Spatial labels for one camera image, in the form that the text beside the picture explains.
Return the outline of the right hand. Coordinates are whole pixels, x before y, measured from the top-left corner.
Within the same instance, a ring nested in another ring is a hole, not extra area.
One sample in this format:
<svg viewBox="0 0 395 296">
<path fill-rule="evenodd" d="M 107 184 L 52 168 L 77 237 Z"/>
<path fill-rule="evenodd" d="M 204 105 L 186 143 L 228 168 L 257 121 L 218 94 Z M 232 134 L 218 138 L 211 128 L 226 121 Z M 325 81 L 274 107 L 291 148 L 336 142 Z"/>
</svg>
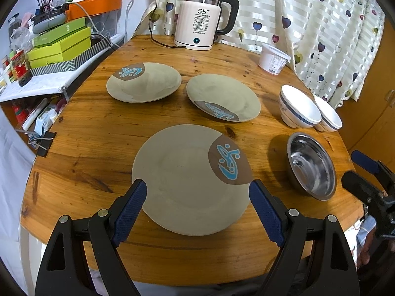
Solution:
<svg viewBox="0 0 395 296">
<path fill-rule="evenodd" d="M 364 246 L 360 249 L 359 255 L 357 257 L 357 268 L 359 269 L 361 266 L 367 265 L 370 261 L 370 247 L 372 245 L 372 241 L 374 239 L 374 235 L 368 235 L 365 239 Z"/>
</svg>

